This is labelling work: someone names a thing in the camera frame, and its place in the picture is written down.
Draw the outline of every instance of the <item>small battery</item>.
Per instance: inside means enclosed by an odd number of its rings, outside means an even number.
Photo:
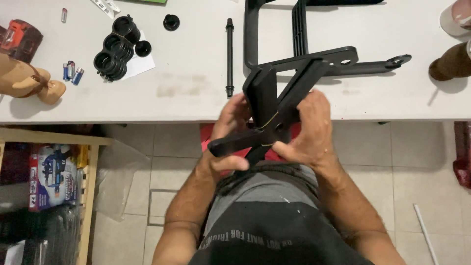
[[[75,63],[73,61],[69,61],[67,63],[67,68],[69,69],[68,76],[70,79],[73,79],[73,75],[75,74]]]
[[[75,76],[72,79],[72,84],[78,85],[80,82],[80,79],[82,78],[84,70],[82,68],[77,68],[77,72],[75,72]]]
[[[62,9],[62,15],[60,17],[60,21],[62,21],[62,23],[65,23],[67,21],[67,9],[65,8]]]
[[[62,73],[62,79],[69,81],[69,65],[67,63],[64,63],[64,69]]]

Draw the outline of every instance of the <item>black metal rod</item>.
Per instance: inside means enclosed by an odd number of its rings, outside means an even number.
[[[234,93],[234,86],[232,85],[232,32],[234,31],[234,25],[232,24],[232,19],[227,19],[227,86],[226,94],[227,97],[232,97]]]

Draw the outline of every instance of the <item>white pipe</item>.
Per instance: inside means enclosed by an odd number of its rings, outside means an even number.
[[[419,219],[420,228],[422,228],[423,236],[425,237],[425,242],[429,247],[430,255],[432,256],[432,261],[434,265],[439,265],[437,260],[437,256],[435,256],[435,252],[433,251],[432,242],[430,242],[429,234],[427,233],[427,229],[425,228],[425,224],[423,223],[422,215],[420,214],[419,206],[417,204],[413,204],[415,213],[417,214],[417,218]]]

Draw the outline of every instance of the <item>tiled floor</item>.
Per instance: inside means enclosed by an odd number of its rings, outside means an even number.
[[[135,175],[125,219],[97,214],[92,260],[98,265],[150,265],[165,210],[201,154],[198,124],[107,125],[110,136],[152,157]],[[441,265],[471,265],[471,195],[451,169],[452,122],[335,122],[341,162],[383,218],[409,265],[432,260],[413,203],[420,207]]]

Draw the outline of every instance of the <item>white table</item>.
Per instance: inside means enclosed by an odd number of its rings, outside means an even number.
[[[278,0],[260,10],[259,63],[292,57],[291,8]],[[400,69],[381,76],[322,78],[336,120],[410,120],[471,118],[471,84],[466,78],[438,83],[428,66],[460,42],[439,26],[441,11],[453,0],[385,0],[374,6],[308,8],[309,52],[355,46],[359,62],[411,54]],[[156,68],[127,80],[104,83],[93,66],[111,20],[89,0],[16,0],[0,4],[0,25],[23,19],[44,35],[32,65],[61,80],[62,64],[85,69],[78,86],[55,106],[36,97],[0,99],[0,123],[109,123],[214,121],[226,103],[226,31],[234,21],[234,86],[241,92],[244,0],[168,0],[166,5],[116,2],[130,14],[152,44]],[[68,9],[67,23],[60,21]],[[179,16],[168,32],[166,14]],[[293,72],[279,75],[293,75]],[[278,92],[286,83],[279,83]]]

